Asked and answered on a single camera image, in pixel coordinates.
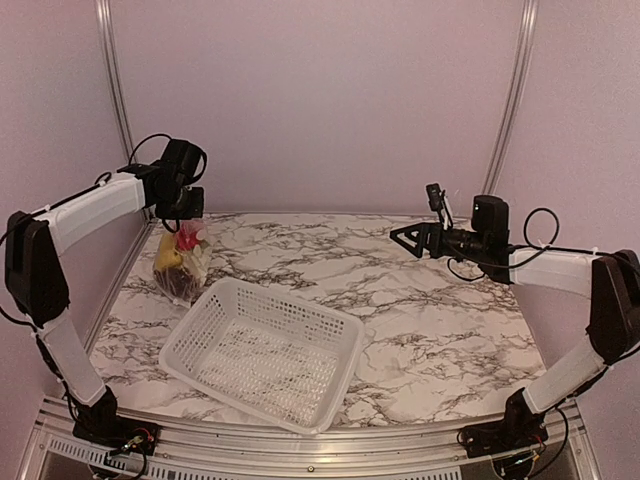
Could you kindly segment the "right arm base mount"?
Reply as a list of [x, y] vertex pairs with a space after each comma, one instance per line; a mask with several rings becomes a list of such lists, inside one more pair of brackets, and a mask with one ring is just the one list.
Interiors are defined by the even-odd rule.
[[457, 434], [457, 442], [469, 458], [517, 450], [548, 439], [543, 413], [533, 413], [519, 392], [505, 404], [504, 415], [496, 421], [467, 425]]

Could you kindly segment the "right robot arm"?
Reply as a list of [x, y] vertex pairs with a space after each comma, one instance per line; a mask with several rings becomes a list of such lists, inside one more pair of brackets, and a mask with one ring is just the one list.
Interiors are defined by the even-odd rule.
[[495, 438], [515, 448], [534, 431], [534, 419], [597, 382], [617, 363], [639, 351], [639, 258], [632, 250], [559, 247], [554, 239], [536, 244], [510, 240], [510, 209], [499, 197], [478, 195], [467, 228], [455, 226], [444, 192], [428, 186], [434, 222], [391, 231], [390, 238], [414, 257], [467, 261], [483, 278], [577, 300], [587, 316], [582, 336], [505, 407]]

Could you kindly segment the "clear zip top bag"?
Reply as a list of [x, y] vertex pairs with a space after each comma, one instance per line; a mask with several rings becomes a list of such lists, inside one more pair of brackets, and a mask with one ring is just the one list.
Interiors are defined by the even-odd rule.
[[203, 219], [182, 221], [177, 232], [164, 232], [153, 263], [159, 290], [175, 305], [189, 308], [204, 289], [211, 252]]

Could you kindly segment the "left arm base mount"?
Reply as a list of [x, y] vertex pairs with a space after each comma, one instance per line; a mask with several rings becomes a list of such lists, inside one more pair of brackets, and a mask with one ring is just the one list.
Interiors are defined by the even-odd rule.
[[128, 450], [144, 452], [148, 456], [154, 453], [160, 429], [158, 424], [118, 415], [115, 402], [111, 400], [105, 406], [97, 403], [87, 407], [75, 402], [71, 405], [74, 412], [73, 435], [76, 438], [125, 452], [123, 447], [128, 442], [141, 437], [141, 443]]

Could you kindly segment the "white plastic basket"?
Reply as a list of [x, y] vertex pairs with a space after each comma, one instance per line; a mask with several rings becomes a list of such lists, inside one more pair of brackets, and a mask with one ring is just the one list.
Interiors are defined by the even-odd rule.
[[300, 435], [326, 431], [363, 351], [360, 319], [233, 278], [216, 281], [172, 330], [163, 371]]

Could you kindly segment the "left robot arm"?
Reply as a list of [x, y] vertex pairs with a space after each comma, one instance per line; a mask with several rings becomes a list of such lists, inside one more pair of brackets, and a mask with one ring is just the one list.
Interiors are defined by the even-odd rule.
[[72, 289], [89, 276], [79, 264], [88, 259], [88, 247], [100, 233], [113, 234], [122, 219], [150, 211], [176, 228], [203, 214], [205, 193], [199, 182], [208, 168], [207, 153], [189, 140], [164, 138], [160, 157], [149, 164], [130, 161], [78, 193], [31, 212], [13, 213], [1, 239], [4, 285], [18, 310], [6, 319], [30, 329], [72, 401], [94, 408], [86, 426], [106, 445], [125, 438], [126, 423], [98, 406], [112, 395], [77, 329]]

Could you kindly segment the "yellow fake corn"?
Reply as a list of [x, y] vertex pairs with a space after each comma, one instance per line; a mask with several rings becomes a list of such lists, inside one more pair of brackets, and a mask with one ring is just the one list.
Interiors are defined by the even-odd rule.
[[158, 246], [154, 260], [154, 269], [156, 271], [166, 271], [171, 268], [179, 268], [183, 265], [183, 257], [176, 248], [174, 235], [171, 233], [164, 234]]

